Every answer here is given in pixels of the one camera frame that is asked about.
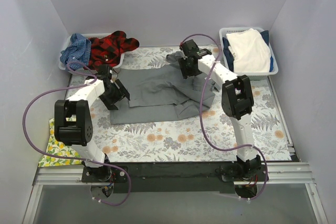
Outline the grey long sleeve shirt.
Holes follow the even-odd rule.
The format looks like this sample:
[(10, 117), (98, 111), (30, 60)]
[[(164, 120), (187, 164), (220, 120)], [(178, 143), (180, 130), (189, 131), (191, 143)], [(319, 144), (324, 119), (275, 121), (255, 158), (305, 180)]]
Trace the grey long sleeve shirt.
[(118, 109), (110, 112), (111, 124), (177, 121), (209, 110), (219, 85), (204, 73), (184, 79), (178, 63), (181, 57), (177, 51), (167, 55), (168, 63), (160, 68), (121, 69), (118, 79), (130, 99), (122, 99)]

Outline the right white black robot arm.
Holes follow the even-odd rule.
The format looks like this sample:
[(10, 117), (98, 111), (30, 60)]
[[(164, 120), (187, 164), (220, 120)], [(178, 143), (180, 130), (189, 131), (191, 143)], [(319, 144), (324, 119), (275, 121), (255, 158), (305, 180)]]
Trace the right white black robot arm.
[(250, 79), (246, 75), (239, 76), (224, 67), (218, 57), (214, 57), (207, 49), (199, 48), (192, 39), (182, 41), (180, 49), (183, 52), (183, 57), (178, 62), (183, 78), (197, 76), (201, 73), (207, 75), (202, 89), (200, 106), (203, 105), (205, 88), (209, 80), (213, 80), (222, 87), (222, 109), (232, 122), (237, 146), (223, 149), (212, 144), (205, 132), (203, 117), (200, 115), (201, 130), (206, 142), (213, 149), (221, 152), (237, 151), (237, 161), (233, 164), (231, 172), (226, 172), (225, 175), (246, 181), (251, 180), (261, 169), (261, 159), (264, 156), (255, 146), (251, 129), (254, 98)]

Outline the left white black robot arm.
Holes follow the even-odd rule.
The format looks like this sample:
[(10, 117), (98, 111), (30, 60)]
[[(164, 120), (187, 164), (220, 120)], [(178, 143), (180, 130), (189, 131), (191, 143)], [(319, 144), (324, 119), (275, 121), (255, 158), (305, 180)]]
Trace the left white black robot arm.
[(88, 175), (100, 182), (112, 180), (113, 171), (107, 155), (102, 152), (93, 137), (93, 123), (90, 108), (100, 99), (109, 111), (117, 110), (116, 103), (130, 98), (130, 94), (119, 79), (113, 80), (117, 73), (109, 65), (98, 68), (97, 80), (91, 84), (92, 77), (85, 81), (85, 87), (67, 100), (55, 103), (54, 136), (57, 141), (72, 147), (87, 168)]

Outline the red black plaid shirt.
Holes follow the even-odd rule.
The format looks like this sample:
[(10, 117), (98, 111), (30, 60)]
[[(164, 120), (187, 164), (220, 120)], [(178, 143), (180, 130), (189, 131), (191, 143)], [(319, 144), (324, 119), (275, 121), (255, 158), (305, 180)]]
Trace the red black plaid shirt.
[(89, 38), (91, 53), (88, 67), (97, 70), (100, 65), (116, 67), (121, 62), (121, 55), (136, 50), (140, 43), (135, 38), (127, 38), (123, 31), (115, 31), (101, 39)]

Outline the blue checked shirt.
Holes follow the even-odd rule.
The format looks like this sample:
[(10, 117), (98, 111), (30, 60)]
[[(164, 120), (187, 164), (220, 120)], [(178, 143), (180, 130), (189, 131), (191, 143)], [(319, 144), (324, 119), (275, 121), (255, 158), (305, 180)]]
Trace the blue checked shirt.
[(60, 62), (66, 67), (68, 62), (72, 70), (82, 68), (81, 65), (89, 66), (91, 54), (91, 41), (82, 34), (75, 33), (70, 36), (70, 44), (61, 51)]

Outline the left white plastic basket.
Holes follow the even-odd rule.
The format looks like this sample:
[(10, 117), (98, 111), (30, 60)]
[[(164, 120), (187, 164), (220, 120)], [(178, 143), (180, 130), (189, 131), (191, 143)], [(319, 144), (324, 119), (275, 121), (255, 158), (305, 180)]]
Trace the left white plastic basket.
[[(96, 38), (104, 38), (106, 36), (109, 35), (109, 33), (99, 33), (99, 34), (82, 34), (84, 37), (86, 38), (93, 38), (93, 37), (96, 37)], [(69, 36), (66, 41), (64, 42), (63, 46), (62, 46), (62, 49), (61, 51), (65, 50), (70, 44), (71, 44), (71, 36)], [(125, 56), (125, 53), (122, 53), (121, 56), (120, 56), (120, 62), (115, 66), (113, 67), (114, 70), (118, 70), (119, 68), (121, 68), (122, 64), (123, 64), (123, 60), (124, 60), (124, 56)], [(59, 60), (58, 62), (58, 68), (60, 70), (63, 70), (63, 71), (67, 71), (65, 65)], [(79, 73), (90, 73), (90, 71), (88, 71), (87, 69), (84, 69), (84, 68), (81, 68), (81, 69), (78, 69), (76, 70), (76, 72), (79, 72)]]

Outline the lemon print cloth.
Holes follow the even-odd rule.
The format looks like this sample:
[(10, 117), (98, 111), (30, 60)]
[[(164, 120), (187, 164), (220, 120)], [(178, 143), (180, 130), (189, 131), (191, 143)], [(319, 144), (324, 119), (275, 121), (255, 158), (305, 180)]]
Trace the lemon print cloth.
[[(54, 136), (54, 118), (49, 120), (49, 141), (46, 148), (46, 153), (55, 155), (55, 156), (64, 156), (64, 157), (80, 157), (79, 154), (71, 147), (66, 146), (63, 142), (56, 140)], [(81, 160), (78, 159), (65, 159), (65, 158), (56, 158), (48, 155), (44, 155), (38, 162), (38, 167), (54, 167), (54, 166), (68, 166), (68, 165), (80, 165)]]

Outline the floral patterned table mat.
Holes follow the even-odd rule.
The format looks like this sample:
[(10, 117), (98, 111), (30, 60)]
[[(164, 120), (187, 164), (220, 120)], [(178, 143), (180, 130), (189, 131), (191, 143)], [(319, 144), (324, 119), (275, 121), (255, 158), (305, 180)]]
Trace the floral patterned table mat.
[[(268, 79), (253, 80), (251, 128), (255, 145), (269, 161), (288, 161), (288, 137)], [(110, 123), (110, 113), (97, 100), (91, 106), (93, 140), (112, 162), (235, 161), (236, 152), (213, 149), (205, 140), (200, 117), (144, 124)], [(212, 107), (203, 113), (208, 139), (219, 148), (236, 146), (234, 129), (216, 92)]]

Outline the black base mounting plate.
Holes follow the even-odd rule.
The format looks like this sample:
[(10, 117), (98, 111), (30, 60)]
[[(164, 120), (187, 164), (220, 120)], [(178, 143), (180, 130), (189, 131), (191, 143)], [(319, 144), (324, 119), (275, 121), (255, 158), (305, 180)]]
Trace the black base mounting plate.
[(268, 180), (265, 168), (244, 175), (236, 162), (115, 163), (83, 168), (83, 183), (112, 183), (116, 194), (215, 191), (233, 194), (235, 183), (255, 186)]

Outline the aluminium frame rail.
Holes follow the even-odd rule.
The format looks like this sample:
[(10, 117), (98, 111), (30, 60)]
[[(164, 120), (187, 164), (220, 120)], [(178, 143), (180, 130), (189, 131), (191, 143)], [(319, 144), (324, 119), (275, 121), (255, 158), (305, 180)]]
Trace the aluminium frame rail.
[[(23, 223), (33, 223), (43, 185), (103, 185), (103, 183), (85, 182), (82, 174), (83, 168), (81, 166), (38, 168), (33, 180), (31, 200), (28, 202)], [(270, 162), (268, 163), (268, 178), (268, 185), (304, 184), (317, 223), (328, 223), (316, 189), (316, 181), (307, 162)]]

